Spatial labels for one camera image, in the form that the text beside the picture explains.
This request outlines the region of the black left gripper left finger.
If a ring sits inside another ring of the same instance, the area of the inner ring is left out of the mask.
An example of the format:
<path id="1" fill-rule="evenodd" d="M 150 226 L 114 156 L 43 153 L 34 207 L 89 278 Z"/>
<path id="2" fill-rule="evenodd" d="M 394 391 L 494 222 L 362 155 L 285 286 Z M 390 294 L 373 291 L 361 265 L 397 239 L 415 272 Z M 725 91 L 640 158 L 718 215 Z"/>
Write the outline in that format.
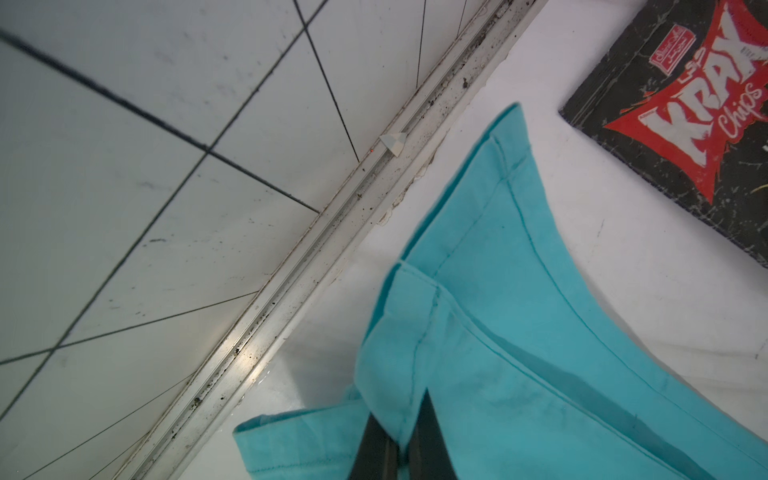
<path id="1" fill-rule="evenodd" d="M 399 446 L 370 415 L 349 480 L 397 480 Z"/>

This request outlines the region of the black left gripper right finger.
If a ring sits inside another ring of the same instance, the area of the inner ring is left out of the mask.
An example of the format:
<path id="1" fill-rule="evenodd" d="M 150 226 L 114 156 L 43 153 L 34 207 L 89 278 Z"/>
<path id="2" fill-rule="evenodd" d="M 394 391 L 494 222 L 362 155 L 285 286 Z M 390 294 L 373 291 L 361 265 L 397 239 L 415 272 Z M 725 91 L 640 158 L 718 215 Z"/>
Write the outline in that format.
<path id="1" fill-rule="evenodd" d="M 428 391 L 408 444 L 409 475 L 412 480 L 457 480 Z"/>

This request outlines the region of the teal long pants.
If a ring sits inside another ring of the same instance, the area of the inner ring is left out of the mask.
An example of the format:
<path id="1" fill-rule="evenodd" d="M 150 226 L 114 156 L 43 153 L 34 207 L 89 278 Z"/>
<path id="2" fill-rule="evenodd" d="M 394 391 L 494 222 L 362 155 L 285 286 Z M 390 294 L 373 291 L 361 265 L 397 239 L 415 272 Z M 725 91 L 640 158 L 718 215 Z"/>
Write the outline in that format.
<path id="1" fill-rule="evenodd" d="M 253 479 L 348 479 L 373 415 L 408 444 L 425 392 L 458 479 L 763 479 L 767 445 L 661 368 L 589 291 L 522 108 L 483 132 L 387 275 L 353 385 L 233 432 Z"/>

